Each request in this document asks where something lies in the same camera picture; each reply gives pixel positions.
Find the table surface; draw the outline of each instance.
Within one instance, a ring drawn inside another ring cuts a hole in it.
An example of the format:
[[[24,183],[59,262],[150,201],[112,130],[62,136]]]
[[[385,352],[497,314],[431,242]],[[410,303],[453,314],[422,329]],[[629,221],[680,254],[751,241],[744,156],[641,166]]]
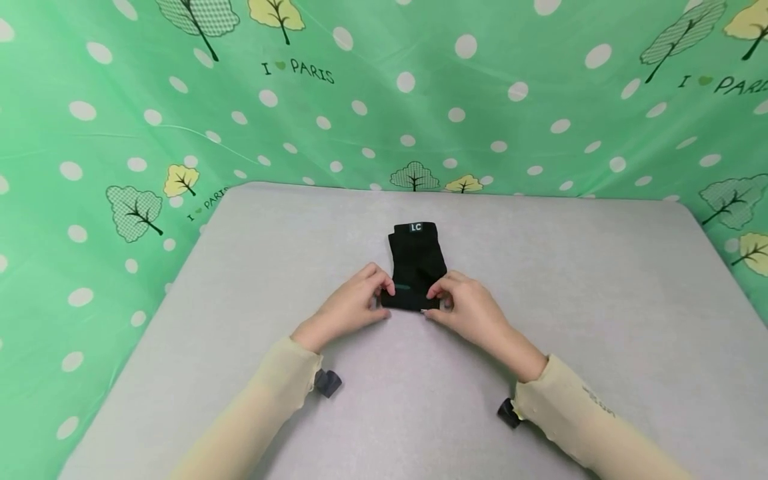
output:
[[[768,332],[674,202],[362,192],[227,192],[64,480],[163,478],[289,334],[387,234],[435,222],[449,269],[696,478],[768,478]],[[253,478],[591,478],[533,426],[495,415],[513,379],[420,315],[326,349]]]

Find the beige sleeve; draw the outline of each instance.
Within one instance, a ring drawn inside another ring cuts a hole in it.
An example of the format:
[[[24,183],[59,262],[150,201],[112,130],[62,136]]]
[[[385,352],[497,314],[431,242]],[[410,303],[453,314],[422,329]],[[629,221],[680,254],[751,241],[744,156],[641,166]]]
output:
[[[247,478],[283,423],[304,405],[322,360],[289,338],[273,345],[256,375],[197,440],[170,478]]]
[[[539,379],[519,383],[515,411],[602,480],[688,480],[672,458],[617,417],[555,356]]]

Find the right hand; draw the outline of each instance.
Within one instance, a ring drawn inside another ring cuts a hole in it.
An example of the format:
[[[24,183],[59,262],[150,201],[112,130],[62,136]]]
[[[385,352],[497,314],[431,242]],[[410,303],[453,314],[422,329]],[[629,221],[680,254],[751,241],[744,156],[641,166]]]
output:
[[[424,315],[458,333],[504,363],[521,382],[541,376],[547,365],[544,356],[507,322],[491,293],[477,280],[451,270],[435,282],[427,298],[440,296],[453,310],[427,310]]]

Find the green backdrop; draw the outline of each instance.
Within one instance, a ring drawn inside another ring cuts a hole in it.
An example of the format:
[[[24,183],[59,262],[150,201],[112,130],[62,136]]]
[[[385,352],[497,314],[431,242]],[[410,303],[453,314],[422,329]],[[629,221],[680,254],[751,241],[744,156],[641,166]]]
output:
[[[57,475],[251,180],[679,201],[768,319],[767,35],[768,0],[4,0],[0,478]]]

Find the folded sock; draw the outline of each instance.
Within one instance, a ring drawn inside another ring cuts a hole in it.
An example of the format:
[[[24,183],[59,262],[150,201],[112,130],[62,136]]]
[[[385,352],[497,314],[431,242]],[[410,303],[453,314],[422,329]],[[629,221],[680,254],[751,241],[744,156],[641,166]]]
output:
[[[439,308],[439,299],[426,297],[429,287],[447,272],[435,224],[395,225],[395,233],[389,235],[389,248],[395,261],[392,280],[396,294],[382,292],[382,306],[414,312]]]

